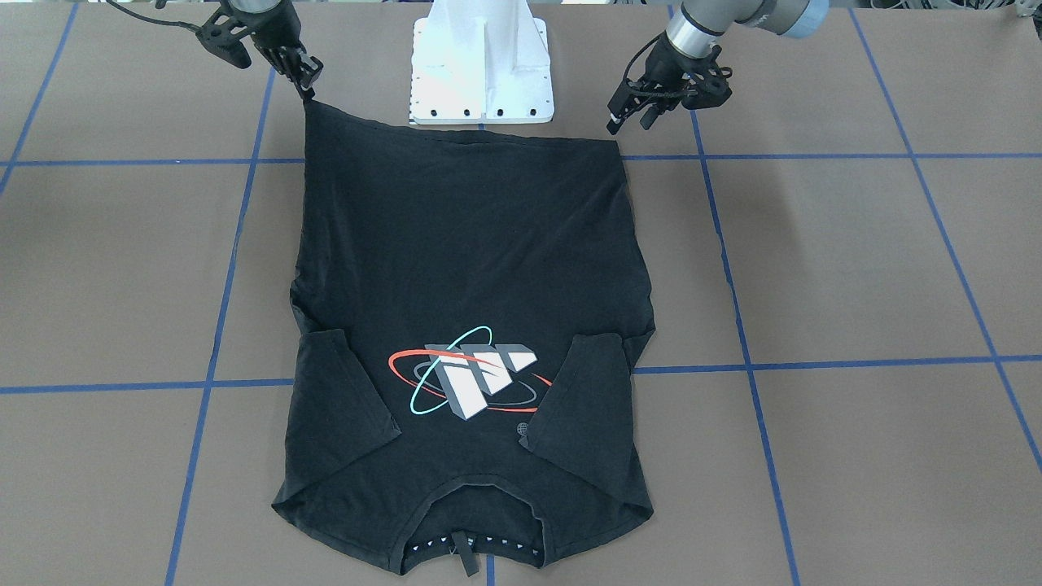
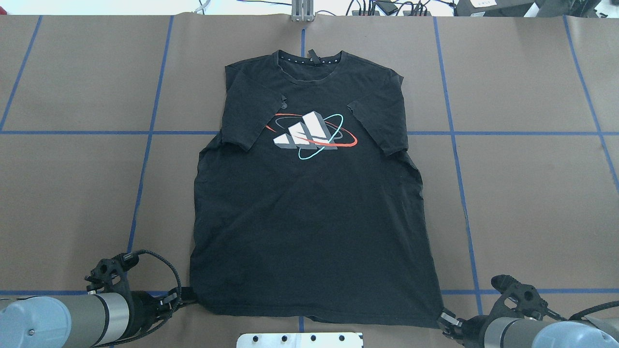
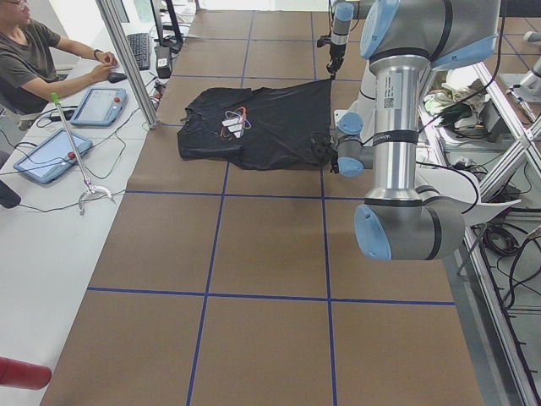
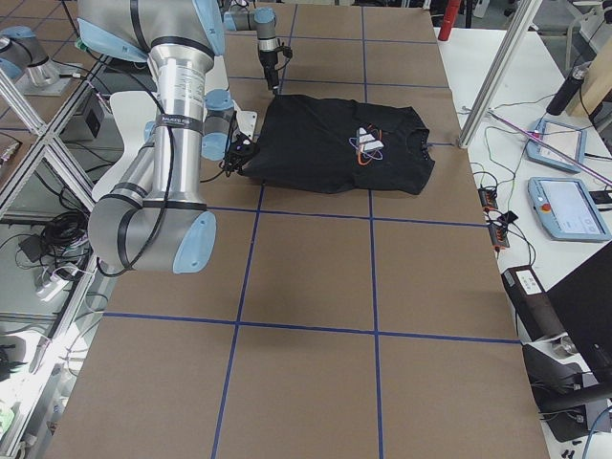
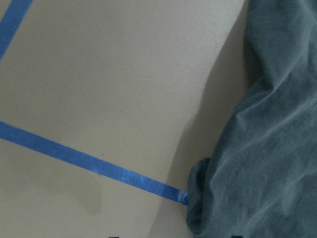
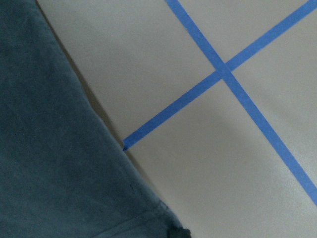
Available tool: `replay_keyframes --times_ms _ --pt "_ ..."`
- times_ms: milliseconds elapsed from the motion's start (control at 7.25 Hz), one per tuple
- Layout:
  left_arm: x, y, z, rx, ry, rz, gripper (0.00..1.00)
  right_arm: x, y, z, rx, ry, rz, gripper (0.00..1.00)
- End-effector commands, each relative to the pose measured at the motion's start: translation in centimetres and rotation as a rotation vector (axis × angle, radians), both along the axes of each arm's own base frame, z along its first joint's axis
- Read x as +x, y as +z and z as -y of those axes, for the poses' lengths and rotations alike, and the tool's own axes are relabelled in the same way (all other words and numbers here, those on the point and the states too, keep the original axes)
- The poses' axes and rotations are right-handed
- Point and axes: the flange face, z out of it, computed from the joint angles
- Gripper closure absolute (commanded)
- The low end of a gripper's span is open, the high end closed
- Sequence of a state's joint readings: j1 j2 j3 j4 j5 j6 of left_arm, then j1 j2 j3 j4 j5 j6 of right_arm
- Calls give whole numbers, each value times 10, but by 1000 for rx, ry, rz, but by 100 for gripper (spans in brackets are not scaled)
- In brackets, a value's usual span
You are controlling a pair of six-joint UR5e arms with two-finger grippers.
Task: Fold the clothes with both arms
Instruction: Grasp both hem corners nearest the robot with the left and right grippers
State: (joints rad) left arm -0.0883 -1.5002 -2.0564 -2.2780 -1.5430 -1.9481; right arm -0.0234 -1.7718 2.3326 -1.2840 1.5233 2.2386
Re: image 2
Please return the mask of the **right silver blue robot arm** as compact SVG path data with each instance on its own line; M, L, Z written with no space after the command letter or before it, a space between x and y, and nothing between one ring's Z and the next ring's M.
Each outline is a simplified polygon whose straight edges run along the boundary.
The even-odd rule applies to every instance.
M617 348L618 319L585 315L575 321L537 321L475 316L458 319L443 310L442 334L465 348Z

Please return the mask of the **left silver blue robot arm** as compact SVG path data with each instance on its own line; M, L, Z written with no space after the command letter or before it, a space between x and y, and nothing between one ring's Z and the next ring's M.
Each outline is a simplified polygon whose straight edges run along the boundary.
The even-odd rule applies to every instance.
M119 346L152 334L177 310L196 303L190 287L157 297L146 291L90 291L4 298L0 343L3 348Z

